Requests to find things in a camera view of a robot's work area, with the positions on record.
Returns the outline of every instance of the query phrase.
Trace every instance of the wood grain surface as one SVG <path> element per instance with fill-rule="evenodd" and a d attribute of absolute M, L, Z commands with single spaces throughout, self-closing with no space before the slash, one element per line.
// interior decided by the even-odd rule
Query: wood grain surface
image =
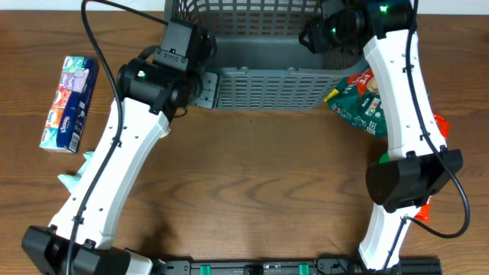
<path fill-rule="evenodd" d="M 118 11 L 90 12 L 116 73 L 162 27 Z M 468 232 L 436 238 L 412 226 L 403 256 L 437 256 L 445 274 L 489 272 L 488 17 L 419 18 L 420 55 L 434 112 L 452 124 L 450 148 L 471 203 Z M 0 273 L 37 273 L 21 249 L 29 225 L 47 225 L 68 198 L 57 179 L 82 154 L 38 144 L 65 55 L 94 56 L 79 12 L 0 11 Z M 112 91 L 101 71 L 81 152 L 92 150 Z M 116 246 L 196 260 L 353 255 L 372 201 L 369 160 L 386 141 L 347 125 L 326 107 L 312 112 L 219 112 L 191 108 L 151 151 L 125 204 Z M 450 183 L 432 203 L 431 226 L 458 230 L 461 200 Z"/>

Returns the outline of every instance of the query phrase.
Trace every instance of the wire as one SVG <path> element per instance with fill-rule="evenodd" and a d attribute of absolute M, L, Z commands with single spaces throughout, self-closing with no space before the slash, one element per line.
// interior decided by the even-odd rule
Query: wire
<path fill-rule="evenodd" d="M 316 259 L 314 259 L 313 266 L 318 270 L 318 273 L 321 273 L 323 275 L 327 275 L 318 267 L 318 259 L 321 257 L 326 257 L 326 256 L 328 256 L 327 259 L 335 259 L 338 262 L 338 266 L 343 270 L 344 274 L 348 274 L 348 270 L 345 267 L 343 267 L 342 262 L 340 262 L 339 259 L 335 255 L 330 254 L 330 253 L 321 253 L 318 257 L 316 257 Z"/>
<path fill-rule="evenodd" d="M 384 267 L 382 268 L 382 271 L 379 271 L 379 273 L 383 273 L 387 269 L 390 258 L 392 257 L 392 254 L 394 254 L 394 250 L 396 249 L 397 242 L 399 241 L 400 233 L 403 231 L 405 224 L 406 224 L 406 220 L 402 218 L 400 220 L 399 228 L 397 229 L 396 237 L 394 238 L 394 242 L 392 243 L 392 247 L 390 248 L 390 251 L 387 252 L 387 259 L 385 260 Z"/>
<path fill-rule="evenodd" d="M 160 45 L 151 45 L 144 49 L 139 55 L 138 58 L 141 58 L 142 60 L 146 60 L 148 57 L 151 56 L 157 49 L 160 48 Z"/>
<path fill-rule="evenodd" d="M 184 115 L 186 115 L 186 114 L 188 114 L 188 113 L 189 113 L 189 106 L 188 106 L 188 105 L 187 105 L 187 106 L 185 106 L 185 107 L 183 107 L 183 109 L 185 110 L 185 112 L 184 112 L 183 114 L 181 114 L 181 115 L 174 115 L 174 116 L 173 116 L 173 118 L 181 118 L 181 117 L 183 117 Z"/>
<path fill-rule="evenodd" d="M 431 141 L 431 138 L 429 137 L 429 133 L 426 130 L 425 123 L 423 120 L 423 115 L 421 114 L 421 110 L 419 108 L 419 103 L 418 99 L 416 97 L 416 90 L 414 89 L 414 81 L 413 81 L 413 73 L 411 71 L 411 41 L 413 39 L 413 34 L 416 31 L 416 16 L 418 14 L 418 5 L 419 5 L 419 0 L 414 1 L 414 8 L 413 8 L 413 18 L 411 19 L 411 26 L 407 35 L 407 43 L 406 43 L 406 72 L 407 72 L 407 79 L 410 84 L 410 91 L 411 91 L 411 96 L 413 98 L 413 104 L 414 104 L 414 109 L 416 110 L 416 116 L 418 117 L 419 121 L 419 127 L 421 128 L 422 132 L 422 137 L 425 139 L 426 143 L 428 144 L 429 148 L 433 151 L 433 154 L 436 156 L 438 159 L 438 162 L 442 165 L 443 169 L 445 172 L 450 176 L 450 179 L 452 179 L 453 183 L 455 184 L 455 187 L 458 190 L 458 193 L 460 194 L 462 203 L 464 205 L 464 210 L 465 210 L 465 220 L 464 224 L 458 230 L 456 233 L 453 234 L 443 234 L 438 231 L 435 231 L 428 227 L 427 225 L 424 225 L 422 222 L 416 220 L 415 218 L 411 217 L 405 217 L 405 219 L 408 219 L 415 224 L 419 225 L 421 228 L 425 229 L 429 233 L 438 236 L 440 238 L 457 238 L 460 235 L 464 234 L 467 231 L 468 225 L 471 220 L 471 210 L 470 206 L 468 204 L 468 199 L 467 195 L 465 194 L 464 189 L 462 188 L 460 182 L 458 181 L 457 177 L 455 174 L 452 172 L 448 164 L 445 162 L 445 160 L 440 156 L 440 153 L 436 149 L 435 145 Z"/>
<path fill-rule="evenodd" d="M 112 72 L 110 68 L 108 67 L 107 60 L 105 59 L 102 51 L 100 50 L 99 45 L 97 44 L 97 41 L 95 37 L 93 36 L 92 30 L 90 29 L 90 25 L 88 22 L 88 19 L 86 17 L 86 4 L 88 2 L 98 2 L 106 5 L 111 5 L 116 8 L 121 8 L 123 10 L 132 12 L 136 15 L 140 15 L 144 18 L 159 22 L 161 24 L 168 24 L 168 22 L 161 20 L 159 18 L 155 18 L 153 16 L 147 15 L 143 12 L 136 11 L 132 8 L 125 7 L 120 4 L 116 4 L 113 2 L 107 2 L 103 0 L 83 0 L 82 2 L 82 21 L 83 21 L 83 26 L 85 27 L 86 34 L 88 35 L 90 42 L 92 43 L 93 49 L 97 53 L 98 58 L 100 59 L 100 63 L 104 67 L 105 73 L 107 74 L 108 81 L 110 82 L 110 85 L 112 87 L 112 90 L 114 91 L 114 96 L 115 96 L 115 103 L 117 105 L 117 116 L 118 116 L 118 122 L 117 122 L 117 130 L 115 132 L 115 136 L 112 138 L 112 144 L 110 148 L 108 149 L 107 155 L 105 155 L 104 160 L 102 161 L 102 164 L 100 165 L 99 170 L 97 171 L 97 174 L 94 176 L 92 183 L 90 183 L 89 188 L 86 190 L 86 193 L 83 197 L 82 202 L 79 205 L 78 212 L 76 213 L 76 216 L 73 219 L 73 228 L 71 231 L 70 235 L 70 244 L 68 246 L 68 256 L 66 259 L 66 275 L 71 274 L 72 270 L 72 265 L 73 265 L 73 247 L 76 242 L 76 234 L 78 232 L 78 227 L 80 225 L 80 222 L 82 221 L 82 214 L 83 211 L 85 211 L 86 203 L 89 200 L 90 195 L 92 195 L 92 191 L 95 189 L 95 186 L 97 182 L 100 179 L 100 176 L 102 175 L 105 167 L 107 166 L 108 161 L 110 160 L 112 154 L 114 153 L 115 148 L 118 146 L 122 134 L 122 126 L 124 124 L 124 112 L 122 109 L 122 100 L 121 100 L 121 93 L 118 91 L 117 83 L 114 79 L 114 76 L 112 75 Z"/>

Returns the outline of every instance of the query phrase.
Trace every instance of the wire basket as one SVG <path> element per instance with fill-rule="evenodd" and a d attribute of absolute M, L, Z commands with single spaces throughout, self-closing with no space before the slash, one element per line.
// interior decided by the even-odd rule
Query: wire basket
<path fill-rule="evenodd" d="M 307 110 L 346 76 L 367 67 L 339 50 L 313 54 L 299 43 L 304 24 L 321 14 L 305 0 L 167 0 L 165 18 L 196 22 L 216 37 L 209 72 L 219 75 L 217 109 Z"/>

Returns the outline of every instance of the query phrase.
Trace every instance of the snack bag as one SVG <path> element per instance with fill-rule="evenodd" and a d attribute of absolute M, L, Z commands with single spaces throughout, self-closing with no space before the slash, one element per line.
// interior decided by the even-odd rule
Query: snack bag
<path fill-rule="evenodd" d="M 324 101 L 349 124 L 376 137 L 387 136 L 381 96 L 371 69 L 344 78 Z"/>

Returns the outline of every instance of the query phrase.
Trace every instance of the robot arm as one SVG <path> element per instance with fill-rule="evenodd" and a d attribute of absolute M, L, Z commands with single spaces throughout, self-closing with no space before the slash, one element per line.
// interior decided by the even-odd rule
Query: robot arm
<path fill-rule="evenodd" d="M 366 270 L 385 270 L 399 263 L 409 218 L 449 180 L 423 139 L 407 70 L 412 72 L 419 109 L 436 153 L 454 172 L 461 168 L 461 154 L 459 150 L 447 151 L 433 118 L 419 65 L 416 33 L 410 48 L 411 68 L 406 68 L 406 44 L 413 17 L 410 1 L 359 1 L 346 8 L 340 0 L 322 3 L 338 10 L 312 19 L 300 35 L 301 44 L 313 53 L 340 47 L 364 54 L 379 86 L 390 162 L 368 168 L 367 187 L 375 204 L 358 253 Z"/>
<path fill-rule="evenodd" d="M 76 243 L 84 244 L 90 240 L 96 249 L 109 249 L 112 246 L 122 208 L 141 166 L 157 140 L 170 133 L 170 123 L 163 112 L 155 115 L 149 112 L 149 105 L 130 98 L 124 99 L 122 104 L 124 127 L 121 143 L 89 198 L 76 236 Z M 102 139 L 87 171 L 71 197 L 50 222 L 50 226 L 57 227 L 56 234 L 60 237 L 70 238 L 73 217 L 112 143 L 117 128 L 117 115 L 117 107 L 113 102 Z"/>
<path fill-rule="evenodd" d="M 405 45 L 408 30 L 386 33 L 387 37 L 379 40 L 373 37 L 364 47 L 364 55 L 374 72 L 381 94 L 381 108 L 384 109 L 388 131 L 388 154 L 390 160 L 402 160 L 415 154 L 416 156 L 432 154 L 428 144 L 421 137 L 419 122 L 416 117 L 406 78 Z M 426 127 L 437 148 L 446 147 L 445 139 L 438 126 L 434 123 L 432 110 L 429 106 L 426 88 L 419 65 L 418 38 L 413 35 L 411 56 L 413 60 L 413 79 L 416 87 L 419 107 Z M 390 260 L 386 268 L 399 263 L 399 250 L 406 236 L 410 221 L 406 221 L 400 232 L 396 247 L 392 245 L 405 216 L 414 217 L 419 207 L 408 206 L 389 213 L 382 205 L 374 204 L 370 224 L 365 239 L 358 248 L 364 265 L 369 270 L 382 270 L 386 259 Z"/>

